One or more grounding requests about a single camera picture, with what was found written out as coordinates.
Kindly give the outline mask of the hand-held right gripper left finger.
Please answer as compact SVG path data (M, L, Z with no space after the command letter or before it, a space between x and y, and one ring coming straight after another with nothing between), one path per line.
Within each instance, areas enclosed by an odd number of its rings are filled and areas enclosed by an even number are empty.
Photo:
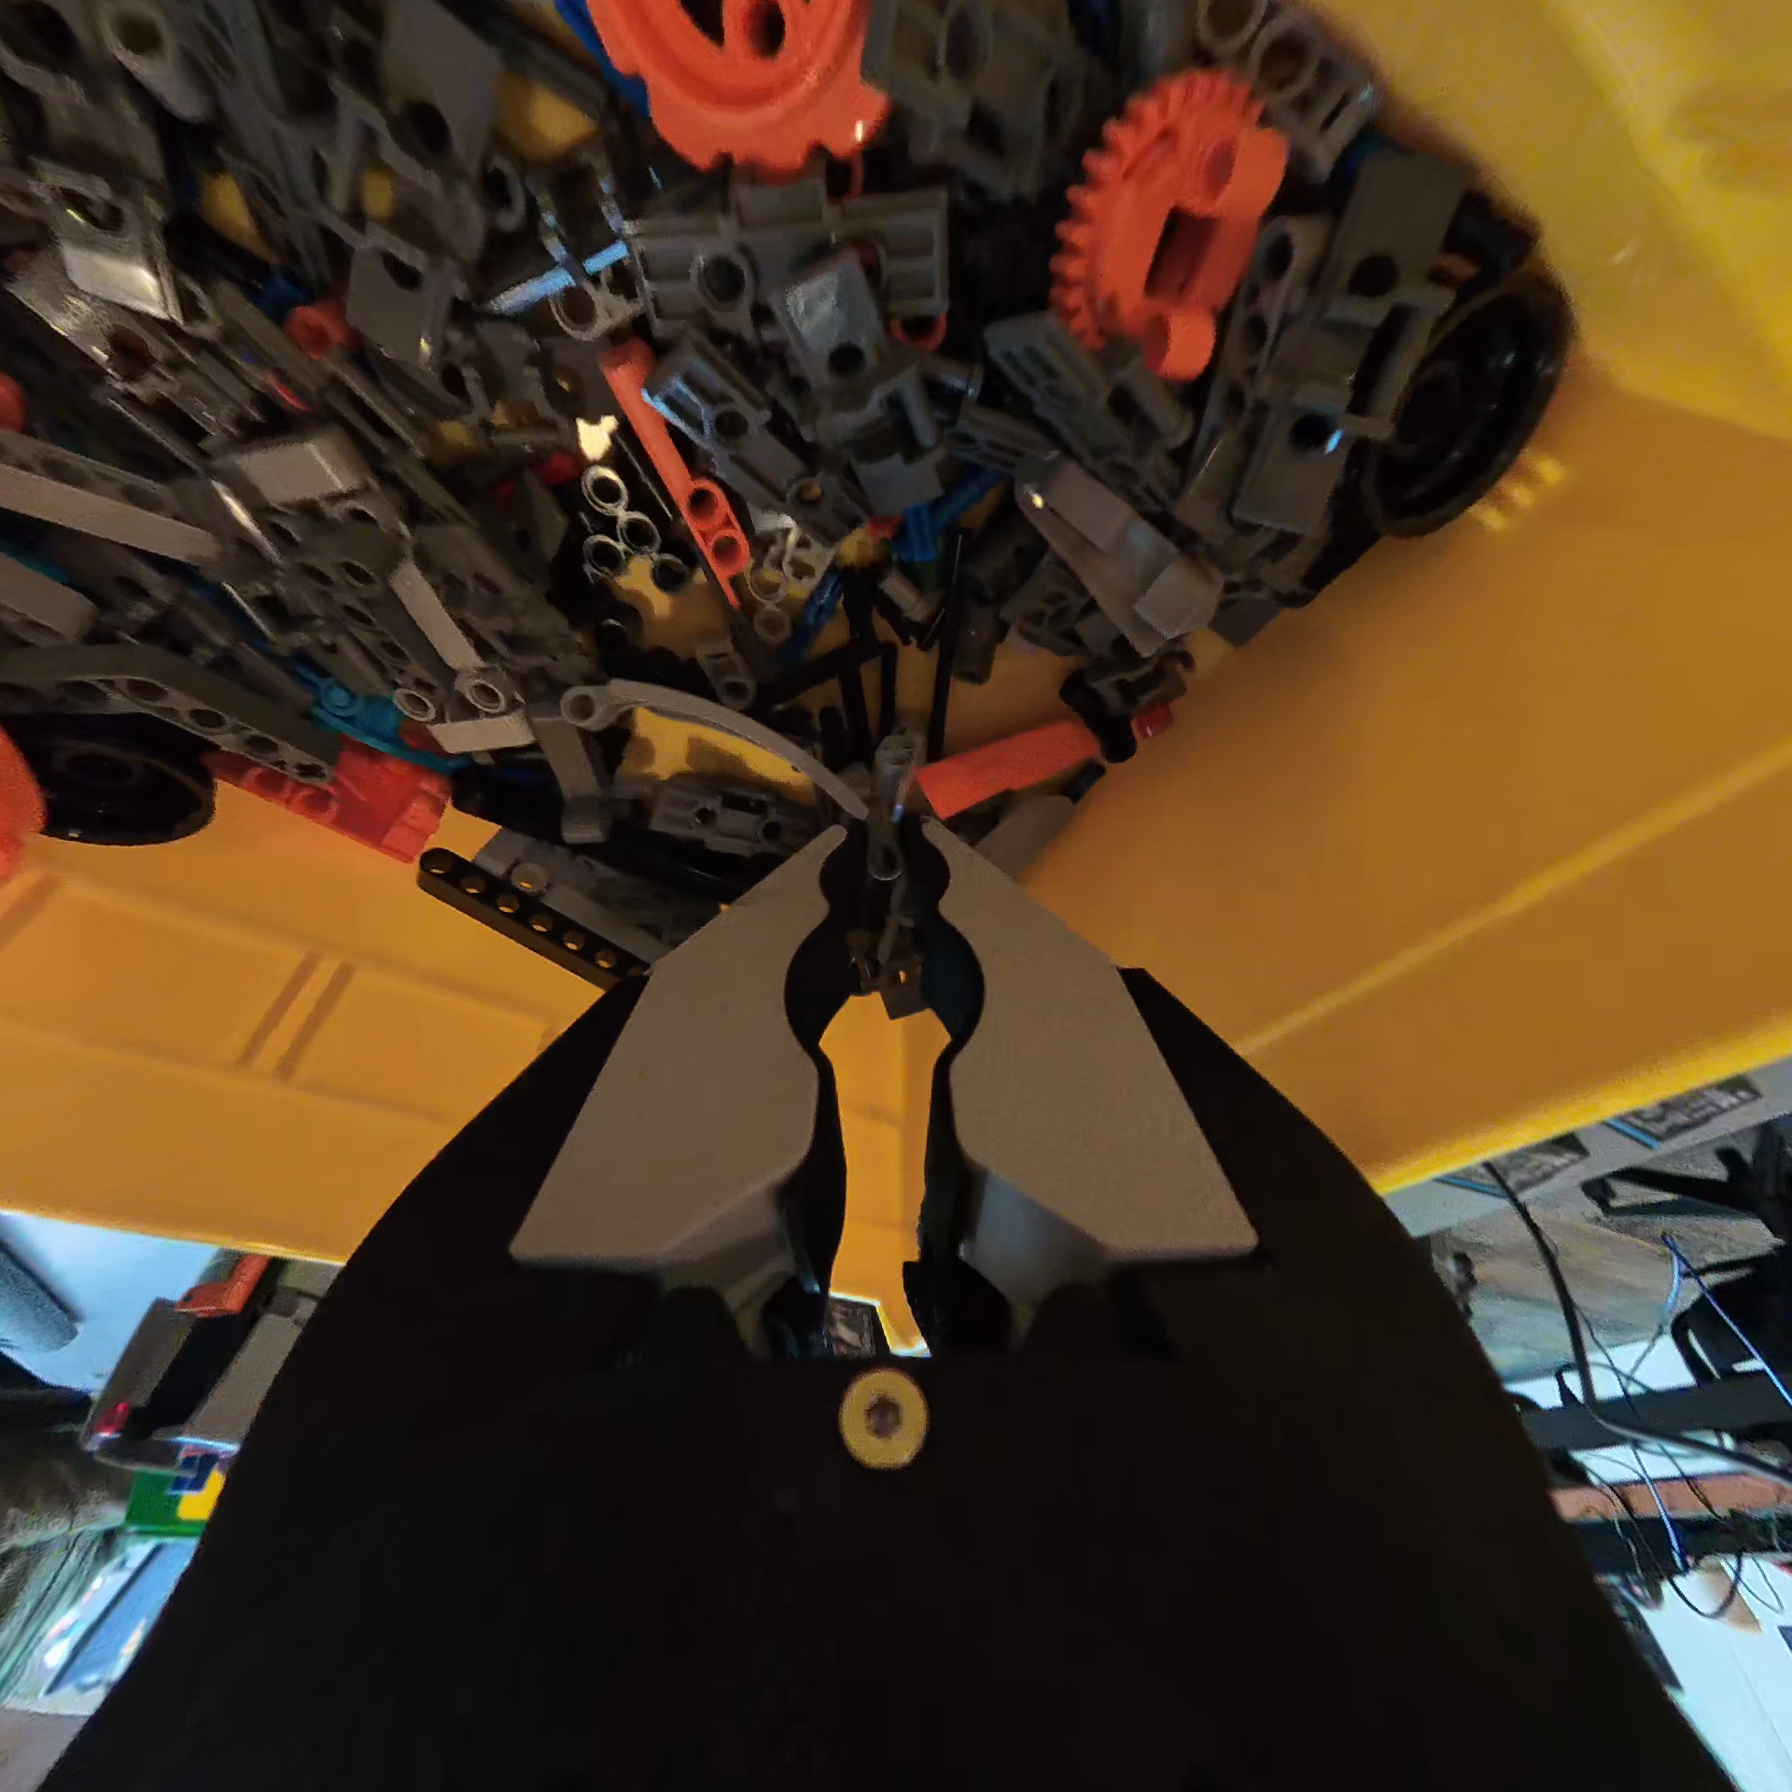
M529 1267L716 1293L750 1341L823 1326L845 1216L837 1080L852 828L834 822L645 973L509 1242Z

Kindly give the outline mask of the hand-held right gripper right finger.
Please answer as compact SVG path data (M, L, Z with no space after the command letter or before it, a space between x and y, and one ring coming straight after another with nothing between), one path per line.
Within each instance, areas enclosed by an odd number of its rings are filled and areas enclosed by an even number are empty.
M1061 1289L1259 1242L1121 968L936 819L910 833L929 1074L910 1313L1007 1345Z

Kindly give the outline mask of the light grey toy pin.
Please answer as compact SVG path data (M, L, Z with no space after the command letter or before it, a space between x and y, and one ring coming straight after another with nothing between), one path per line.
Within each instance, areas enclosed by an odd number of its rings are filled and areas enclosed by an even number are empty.
M849 940L862 994L879 996L892 1020L914 1016L925 1005L903 833L923 757L923 736L910 725L895 725L875 746L867 768L864 880Z

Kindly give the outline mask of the yellow storage bin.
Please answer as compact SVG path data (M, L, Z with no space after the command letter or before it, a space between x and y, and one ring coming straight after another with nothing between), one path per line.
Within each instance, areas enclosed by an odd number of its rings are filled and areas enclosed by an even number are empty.
M1788 1052L1788 3L1323 3L1539 223L1526 453L1241 649L1033 867L1383 1190ZM3 888L5 1237L345 1257L593 1000L227 787Z

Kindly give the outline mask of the pile of toy building parts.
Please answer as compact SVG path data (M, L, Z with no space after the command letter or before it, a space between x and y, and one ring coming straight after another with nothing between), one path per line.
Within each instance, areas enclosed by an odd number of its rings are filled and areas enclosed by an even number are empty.
M724 705L864 798L895 725L925 764L1076 718L1099 759L938 817L1017 871L1198 634L1396 539L1356 483L1444 316L1556 279L1299 3L871 1L886 119L791 173L683 160L585 5L1 5L3 729L134 710L322 785L309 664L429 748L429 847L651 966L839 811L572 688ZM1104 124L1188 70L1289 160L1173 382L1080 344L1050 262ZM617 413L627 339L748 529L739 611Z

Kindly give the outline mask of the black toy beam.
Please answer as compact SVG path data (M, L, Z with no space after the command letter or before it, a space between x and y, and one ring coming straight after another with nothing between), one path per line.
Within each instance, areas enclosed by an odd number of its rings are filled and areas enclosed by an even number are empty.
M449 847L432 845L419 852L414 884L434 903L599 990L643 977L651 966L610 921L582 919L550 906L539 878L518 884L507 871Z

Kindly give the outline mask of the orange toy tube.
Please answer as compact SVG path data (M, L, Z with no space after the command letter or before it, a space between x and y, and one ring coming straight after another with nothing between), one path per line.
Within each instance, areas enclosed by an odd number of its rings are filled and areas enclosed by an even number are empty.
M957 817L991 798L1026 792L1101 759L1097 735L1065 718L920 764L910 785L938 819Z

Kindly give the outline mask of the black card with blue edge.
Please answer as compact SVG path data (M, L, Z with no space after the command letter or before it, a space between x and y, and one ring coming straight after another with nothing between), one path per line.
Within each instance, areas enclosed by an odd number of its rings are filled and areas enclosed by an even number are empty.
M1612 1113L1603 1123L1633 1143L1663 1149L1691 1132L1726 1121L1743 1108L1756 1108L1761 1099L1760 1085L1737 1074Z
M1539 1138L1493 1158L1467 1164L1444 1173L1439 1181L1450 1188L1481 1196L1498 1196L1509 1188L1511 1196L1526 1192L1579 1169L1590 1158L1590 1147L1575 1130Z

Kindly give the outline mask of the orange toy block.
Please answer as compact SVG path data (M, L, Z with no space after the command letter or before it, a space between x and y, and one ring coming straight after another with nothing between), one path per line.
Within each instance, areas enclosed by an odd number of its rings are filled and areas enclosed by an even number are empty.
M432 845L449 805L444 772L347 740L326 781L302 781L236 751L208 749L199 761L229 785L406 865Z

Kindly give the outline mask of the black toy wheel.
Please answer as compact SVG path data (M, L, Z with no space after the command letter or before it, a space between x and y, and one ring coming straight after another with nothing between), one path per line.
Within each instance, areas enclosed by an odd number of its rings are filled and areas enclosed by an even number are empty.
M1418 539L1476 505L1547 412L1573 339L1569 300L1521 268L1453 305L1431 333L1388 432L1360 458L1356 505L1383 537Z
M188 839L214 813L201 740L141 712L5 720L42 794L50 839L104 847Z

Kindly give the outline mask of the black metal crossbar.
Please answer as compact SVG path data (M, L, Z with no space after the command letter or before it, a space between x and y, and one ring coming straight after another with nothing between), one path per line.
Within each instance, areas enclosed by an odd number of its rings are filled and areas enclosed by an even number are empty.
M1593 1405L1524 1407L1519 1410L1530 1440L1541 1451L1588 1451L1620 1446L1631 1431L1704 1436L1750 1436L1788 1429L1789 1405L1763 1375L1739 1375L1668 1390L1601 1399Z

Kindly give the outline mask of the orange toy beam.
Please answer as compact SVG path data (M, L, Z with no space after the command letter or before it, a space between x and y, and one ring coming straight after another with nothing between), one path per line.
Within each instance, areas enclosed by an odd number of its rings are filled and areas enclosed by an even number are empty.
M666 415L647 397L645 382L656 369L653 348L640 337L627 337L599 348L597 367L727 608L739 611L744 606L740 578L750 567L750 529L740 524L725 490L712 477L692 471Z

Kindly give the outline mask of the orange toy gear wheel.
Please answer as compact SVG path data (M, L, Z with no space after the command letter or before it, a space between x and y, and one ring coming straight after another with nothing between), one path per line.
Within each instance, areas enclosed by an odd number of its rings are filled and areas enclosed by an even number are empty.
M25 753L1 727L1 886L9 884L27 856L27 845L46 826L46 804Z
M890 100L862 72L865 1L589 1L617 74L694 167L793 173L862 150Z

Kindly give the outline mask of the small orange bevel gear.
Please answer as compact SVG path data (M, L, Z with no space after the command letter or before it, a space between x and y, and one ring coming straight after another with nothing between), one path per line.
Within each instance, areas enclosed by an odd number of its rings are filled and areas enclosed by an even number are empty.
M1134 92L1067 189L1052 315L1088 350L1123 341L1155 376L1196 380L1287 161L1243 77L1190 68Z

